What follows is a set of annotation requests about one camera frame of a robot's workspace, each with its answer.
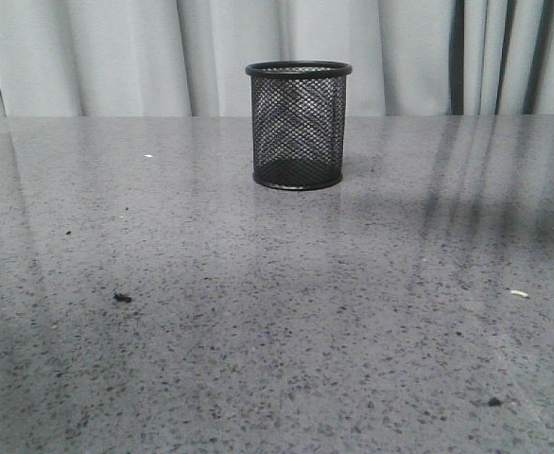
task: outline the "black crumb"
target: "black crumb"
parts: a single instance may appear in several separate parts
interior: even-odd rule
[[[502,401],[497,397],[492,397],[491,399],[489,399],[487,405],[489,405],[490,407],[499,407],[502,405]]]
[[[115,301],[121,301],[121,302],[124,302],[124,303],[131,303],[132,302],[132,297],[127,295],[126,293],[115,293],[113,295],[113,298]]]

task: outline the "debris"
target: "debris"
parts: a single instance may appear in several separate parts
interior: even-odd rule
[[[520,296],[521,298],[529,297],[528,293],[525,293],[524,291],[521,291],[521,290],[511,290],[511,295]]]
[[[502,401],[497,397],[492,397],[491,399],[489,399],[487,405],[489,405],[490,407],[500,407],[502,405]]]
[[[124,302],[124,303],[131,303],[132,302],[132,297],[127,295],[126,293],[115,293],[113,295],[113,298],[115,301],[121,301],[121,302]]]

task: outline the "black mesh pen holder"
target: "black mesh pen holder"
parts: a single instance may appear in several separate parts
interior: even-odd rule
[[[336,61],[251,64],[253,178],[278,189],[320,189],[342,180],[346,76]]]

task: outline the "curtain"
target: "curtain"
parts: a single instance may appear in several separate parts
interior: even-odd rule
[[[554,114],[554,0],[0,0],[0,115],[249,115],[349,62],[349,115]]]

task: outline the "terrazzo surface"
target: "terrazzo surface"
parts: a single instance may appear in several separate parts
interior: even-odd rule
[[[0,118],[0,453],[554,453],[554,116],[251,173],[247,118]]]

